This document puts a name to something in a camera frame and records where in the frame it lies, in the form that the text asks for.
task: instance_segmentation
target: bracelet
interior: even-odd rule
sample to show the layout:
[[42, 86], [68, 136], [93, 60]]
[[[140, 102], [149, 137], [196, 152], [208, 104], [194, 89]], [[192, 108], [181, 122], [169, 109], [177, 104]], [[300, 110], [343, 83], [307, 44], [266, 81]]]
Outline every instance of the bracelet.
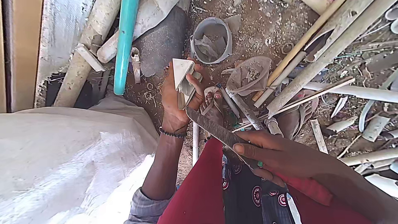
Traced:
[[176, 137], [176, 138], [185, 138], [188, 135], [187, 132], [184, 132], [181, 134], [170, 133], [170, 132], [163, 130], [162, 127], [159, 127], [159, 131], [164, 135], [172, 136], [172, 137]]

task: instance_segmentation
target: fingernail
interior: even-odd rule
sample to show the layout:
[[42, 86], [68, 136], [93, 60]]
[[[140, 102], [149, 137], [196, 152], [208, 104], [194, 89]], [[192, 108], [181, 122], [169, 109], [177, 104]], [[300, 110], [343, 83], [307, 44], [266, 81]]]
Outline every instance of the fingernail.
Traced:
[[243, 145], [237, 143], [234, 145], [234, 151], [236, 153], [243, 154], [245, 152], [245, 148], [243, 147]]

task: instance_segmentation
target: dirt ground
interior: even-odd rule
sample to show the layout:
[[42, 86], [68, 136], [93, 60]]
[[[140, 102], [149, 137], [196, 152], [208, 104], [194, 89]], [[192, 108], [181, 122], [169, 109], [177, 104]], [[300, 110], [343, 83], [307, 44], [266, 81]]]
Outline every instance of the dirt ground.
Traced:
[[[224, 87], [228, 75], [220, 75], [224, 69], [234, 68], [234, 63], [238, 60], [246, 60], [255, 56], [266, 56], [272, 59], [271, 69], [273, 71], [279, 61], [284, 58], [281, 52], [281, 47], [285, 43], [297, 43], [304, 33], [316, 21], [318, 15], [312, 11], [306, 4], [300, 0], [294, 0], [292, 4], [287, 4], [282, 0], [247, 0], [234, 6], [234, 0], [192, 0], [189, 10], [189, 30], [187, 33], [187, 41], [185, 43], [185, 56], [189, 56], [189, 37], [193, 33], [195, 27], [203, 19], [215, 16], [220, 19], [225, 19], [232, 15], [240, 14], [242, 16], [241, 26], [238, 35], [233, 35], [233, 54], [221, 63], [215, 65], [203, 65], [210, 75], [210, 85], [221, 83]], [[356, 41], [355, 44], [349, 46], [334, 63], [328, 66], [329, 71], [324, 76], [323, 83], [336, 82], [343, 78], [343, 76], [335, 76], [336, 71], [343, 67], [363, 60], [367, 57], [373, 56], [383, 51], [393, 51], [396, 45], [385, 47], [383, 49], [372, 50], [358, 50], [362, 49], [363, 45], [369, 42], [382, 42], [397, 39], [398, 37], [392, 35], [388, 29], [381, 29], [367, 37]], [[393, 72], [394, 68], [386, 69], [383, 71], [373, 72], [372, 74], [363, 74], [360, 69], [353, 69], [346, 75], [352, 75], [356, 78], [354, 85], [365, 86], [371, 88], [378, 88], [387, 77]], [[131, 102], [142, 106], [148, 112], [150, 117], [158, 128], [161, 125], [163, 117], [163, 108], [161, 105], [161, 84], [164, 77], [153, 76], [144, 78], [141, 84], [133, 84], [134, 79], [130, 76], [127, 79], [127, 94], [126, 98]], [[154, 100], [147, 100], [144, 92], [149, 91], [154, 96]], [[246, 103], [254, 110], [260, 113], [265, 112], [265, 106], [259, 109], [253, 106], [251, 100], [253, 94], [245, 97]], [[320, 99], [320, 105], [314, 113], [313, 117], [318, 118], [321, 126], [327, 126], [336, 121], [330, 118], [340, 95], [326, 94], [323, 99]], [[338, 118], [347, 118], [353, 115], [359, 116], [367, 100], [359, 99], [354, 96], [349, 96], [348, 102], [345, 107], [338, 114]], [[389, 110], [397, 108], [396, 104], [389, 104]], [[368, 118], [373, 114], [383, 109], [382, 102], [376, 102], [370, 112]], [[393, 118], [386, 127], [393, 129], [396, 126], [395, 114], [387, 115]], [[188, 128], [189, 135], [187, 136], [181, 152], [177, 184], [181, 184], [190, 168], [192, 167], [192, 124]], [[325, 137], [325, 142], [331, 156], [337, 156], [341, 151], [347, 147], [353, 138], [359, 134], [357, 122], [349, 127], [347, 130], [338, 133], [336, 136]], [[200, 151], [204, 146], [204, 135], [200, 135]], [[300, 134], [296, 137], [296, 141], [309, 145], [318, 149], [314, 134], [312, 132], [309, 122], [304, 124]], [[355, 155], [363, 152], [374, 151], [386, 142], [377, 140], [375, 143], [360, 138], [349, 150], [345, 156]], [[395, 142], [391, 141], [386, 147], [395, 147]]]

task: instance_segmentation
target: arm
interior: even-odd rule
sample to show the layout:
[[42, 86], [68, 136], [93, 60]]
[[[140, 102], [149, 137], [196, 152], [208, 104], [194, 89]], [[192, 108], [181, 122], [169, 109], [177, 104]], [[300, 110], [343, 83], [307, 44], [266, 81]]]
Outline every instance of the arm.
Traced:
[[[173, 64], [170, 62], [169, 66], [169, 75], [162, 86], [162, 104], [164, 107], [162, 128], [166, 132], [178, 134], [186, 132], [189, 118], [184, 110], [178, 109]], [[204, 70], [201, 66], [195, 65], [195, 71], [204, 76]], [[196, 88], [196, 93], [188, 106], [197, 110], [205, 98], [204, 88], [191, 75], [187, 75], [187, 80]], [[155, 161], [141, 188], [142, 193], [148, 198], [166, 200], [173, 196], [176, 190], [178, 160], [183, 142], [183, 138], [160, 135]]]
[[[262, 131], [238, 132], [257, 145], [235, 144], [234, 151], [260, 160], [265, 168], [292, 177], [311, 177], [336, 197], [374, 223], [398, 223], [398, 201], [387, 195], [340, 160], [312, 148]], [[272, 180], [263, 169], [254, 174]]]

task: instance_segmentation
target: sleeve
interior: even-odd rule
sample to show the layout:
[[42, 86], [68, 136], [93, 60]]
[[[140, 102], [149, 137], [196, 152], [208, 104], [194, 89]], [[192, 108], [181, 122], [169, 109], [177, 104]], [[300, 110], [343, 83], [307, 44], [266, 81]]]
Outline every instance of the sleeve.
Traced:
[[152, 200], [139, 188], [133, 195], [129, 219], [124, 224], [157, 223], [173, 196], [168, 200]]

